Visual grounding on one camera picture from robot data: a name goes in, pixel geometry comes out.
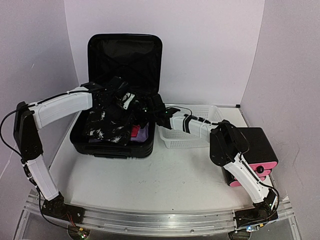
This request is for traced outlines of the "black white patterned pouch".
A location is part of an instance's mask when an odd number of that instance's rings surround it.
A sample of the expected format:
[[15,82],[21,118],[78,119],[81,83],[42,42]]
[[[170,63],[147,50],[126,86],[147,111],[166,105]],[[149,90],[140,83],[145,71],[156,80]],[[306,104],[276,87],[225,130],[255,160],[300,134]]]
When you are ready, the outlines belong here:
[[136,117],[131,111],[93,109],[88,113],[82,135],[90,140],[99,140],[125,146],[131,138],[132,126]]

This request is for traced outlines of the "black pouch with pink end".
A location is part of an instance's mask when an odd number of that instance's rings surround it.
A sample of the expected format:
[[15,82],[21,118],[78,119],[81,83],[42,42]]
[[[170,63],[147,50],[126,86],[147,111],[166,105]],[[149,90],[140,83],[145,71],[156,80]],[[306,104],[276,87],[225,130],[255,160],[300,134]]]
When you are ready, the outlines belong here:
[[262,174],[266,170],[272,170],[279,162],[264,130],[261,127],[240,127],[243,134],[238,134],[239,144],[244,153],[244,158],[250,167],[257,173]]

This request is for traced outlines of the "black ribbed hard-shell suitcase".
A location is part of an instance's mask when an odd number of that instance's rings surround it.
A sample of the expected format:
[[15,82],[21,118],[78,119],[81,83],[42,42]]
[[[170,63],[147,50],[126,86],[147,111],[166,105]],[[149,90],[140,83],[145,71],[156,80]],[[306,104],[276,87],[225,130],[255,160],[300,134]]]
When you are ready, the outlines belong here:
[[92,107],[82,111],[69,139],[83,155],[146,158],[156,121],[165,111],[159,94],[163,43],[152,34],[101,33],[87,44]]

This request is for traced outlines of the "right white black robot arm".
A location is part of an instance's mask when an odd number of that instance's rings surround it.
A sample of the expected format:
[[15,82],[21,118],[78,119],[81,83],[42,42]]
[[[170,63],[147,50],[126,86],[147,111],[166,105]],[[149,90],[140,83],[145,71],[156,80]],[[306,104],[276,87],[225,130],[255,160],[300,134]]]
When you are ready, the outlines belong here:
[[235,213],[239,227],[277,219],[279,191],[264,183],[259,174],[273,169],[279,160],[262,128],[236,127],[226,119],[215,122],[196,116],[186,107],[166,106],[159,95],[135,104],[138,114],[147,121],[208,142],[212,163],[233,176],[252,200],[252,208]]

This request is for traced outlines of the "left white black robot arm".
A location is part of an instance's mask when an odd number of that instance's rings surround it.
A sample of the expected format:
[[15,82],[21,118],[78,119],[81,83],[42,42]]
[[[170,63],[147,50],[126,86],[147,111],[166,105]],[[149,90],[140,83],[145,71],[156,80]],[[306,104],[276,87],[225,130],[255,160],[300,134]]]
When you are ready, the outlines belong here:
[[17,146],[12,151],[20,156],[27,179],[44,197],[44,204],[40,206],[42,214],[61,219],[72,208],[65,204],[64,197],[49,172],[50,162],[44,159],[47,148],[43,146],[41,139],[42,129],[69,115],[88,110],[97,116],[97,120],[89,122],[85,135],[101,143],[117,144],[123,138],[130,139],[130,136],[124,136],[123,125],[113,125],[111,130],[107,130],[107,112],[111,107],[127,111],[134,99],[133,91],[123,83],[115,87],[86,83],[42,101],[22,101],[11,112],[15,115],[13,138]]

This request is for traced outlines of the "white perforated plastic basket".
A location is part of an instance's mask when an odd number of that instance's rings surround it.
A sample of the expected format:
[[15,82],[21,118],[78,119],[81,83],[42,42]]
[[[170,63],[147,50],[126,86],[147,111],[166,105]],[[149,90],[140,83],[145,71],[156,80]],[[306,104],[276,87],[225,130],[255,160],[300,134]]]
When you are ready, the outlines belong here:
[[171,129],[159,126],[160,139],[168,149],[201,148],[210,145],[210,132],[224,119],[220,109],[206,104],[168,104],[178,109],[170,123]]

